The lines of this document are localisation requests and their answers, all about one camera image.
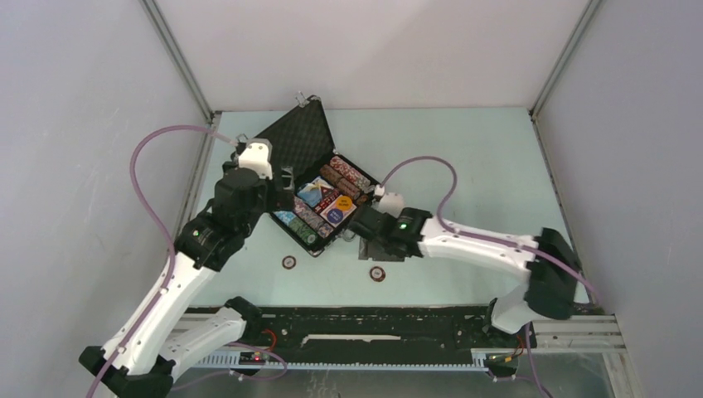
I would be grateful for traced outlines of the orange big blind button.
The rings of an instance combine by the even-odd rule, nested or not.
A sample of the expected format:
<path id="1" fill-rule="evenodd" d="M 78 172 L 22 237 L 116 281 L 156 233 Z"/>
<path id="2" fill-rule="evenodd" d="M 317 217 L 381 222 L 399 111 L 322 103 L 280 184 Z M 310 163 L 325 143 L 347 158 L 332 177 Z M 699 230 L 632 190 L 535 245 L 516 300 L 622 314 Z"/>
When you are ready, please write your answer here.
<path id="1" fill-rule="evenodd" d="M 350 197 L 339 196 L 335 201 L 335 208 L 340 211 L 350 211 L 354 207 L 354 202 Z"/>

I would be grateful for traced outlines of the blue small blind button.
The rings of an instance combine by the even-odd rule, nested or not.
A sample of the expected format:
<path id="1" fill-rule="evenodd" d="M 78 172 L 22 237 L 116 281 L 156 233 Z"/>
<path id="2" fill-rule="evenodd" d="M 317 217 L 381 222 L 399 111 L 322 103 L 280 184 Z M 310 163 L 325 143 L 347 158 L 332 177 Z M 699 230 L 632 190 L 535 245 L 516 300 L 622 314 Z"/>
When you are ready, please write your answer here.
<path id="1" fill-rule="evenodd" d="M 336 226 L 345 220 L 345 218 L 347 217 L 347 212 L 340 211 L 334 207 L 330 210 L 326 210 L 324 217 L 330 224 Z"/>

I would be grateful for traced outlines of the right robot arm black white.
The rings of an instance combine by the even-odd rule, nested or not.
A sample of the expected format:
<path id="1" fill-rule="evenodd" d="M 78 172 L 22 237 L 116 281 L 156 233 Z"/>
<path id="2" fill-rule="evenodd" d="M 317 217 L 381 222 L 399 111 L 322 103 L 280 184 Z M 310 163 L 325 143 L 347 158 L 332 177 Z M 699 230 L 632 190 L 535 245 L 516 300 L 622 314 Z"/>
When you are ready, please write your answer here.
<path id="1" fill-rule="evenodd" d="M 505 235 L 451 223 L 406 207 L 398 216 L 362 207 L 351 231 L 399 257 L 442 258 L 509 274 L 517 286 L 495 298 L 482 324 L 487 343 L 502 347 L 528 323 L 575 315 L 580 267 L 565 238 L 551 228 L 537 236 Z"/>

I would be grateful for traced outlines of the brown 100 poker chip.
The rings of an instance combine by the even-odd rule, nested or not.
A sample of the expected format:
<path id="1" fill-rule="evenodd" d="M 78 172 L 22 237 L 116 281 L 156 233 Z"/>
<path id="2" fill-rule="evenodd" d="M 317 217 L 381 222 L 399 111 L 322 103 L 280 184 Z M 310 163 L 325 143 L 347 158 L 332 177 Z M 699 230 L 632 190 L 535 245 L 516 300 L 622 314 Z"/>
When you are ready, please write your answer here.
<path id="1" fill-rule="evenodd" d="M 284 269 L 293 269 L 297 265 L 297 259 L 292 255 L 283 257 L 281 264 Z"/>
<path id="2" fill-rule="evenodd" d="M 386 277 L 386 272 L 379 266 L 374 266 L 369 270 L 371 279 L 375 282 L 382 282 Z"/>

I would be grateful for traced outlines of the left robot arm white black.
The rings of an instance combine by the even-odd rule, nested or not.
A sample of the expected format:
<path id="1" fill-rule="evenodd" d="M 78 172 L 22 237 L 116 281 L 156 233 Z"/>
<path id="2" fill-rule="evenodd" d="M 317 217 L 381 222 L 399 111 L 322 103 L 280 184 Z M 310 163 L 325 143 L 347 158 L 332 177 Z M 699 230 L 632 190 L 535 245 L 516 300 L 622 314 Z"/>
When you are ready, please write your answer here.
<path id="1" fill-rule="evenodd" d="M 117 397 L 164 397 L 188 369 L 231 342 L 252 345 L 262 311 L 241 296 L 209 320 L 170 334 L 192 300 L 239 251 L 265 213 L 293 207 L 291 167 L 268 177 L 253 167 L 228 169 L 206 208 L 184 225 L 169 259 L 132 317 L 103 346 L 87 347 L 80 364 L 94 375 L 88 396 L 105 386 Z"/>

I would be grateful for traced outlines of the all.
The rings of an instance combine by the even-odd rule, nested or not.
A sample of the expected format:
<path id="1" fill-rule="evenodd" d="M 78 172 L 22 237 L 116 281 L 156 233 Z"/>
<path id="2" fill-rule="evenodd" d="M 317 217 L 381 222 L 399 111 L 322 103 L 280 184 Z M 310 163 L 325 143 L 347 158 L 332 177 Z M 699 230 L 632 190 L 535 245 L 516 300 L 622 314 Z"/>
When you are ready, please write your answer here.
<path id="1" fill-rule="evenodd" d="M 322 199 L 327 197 L 334 197 L 335 195 L 337 195 L 337 190 L 334 187 L 322 186 L 319 188 L 319 192 Z"/>

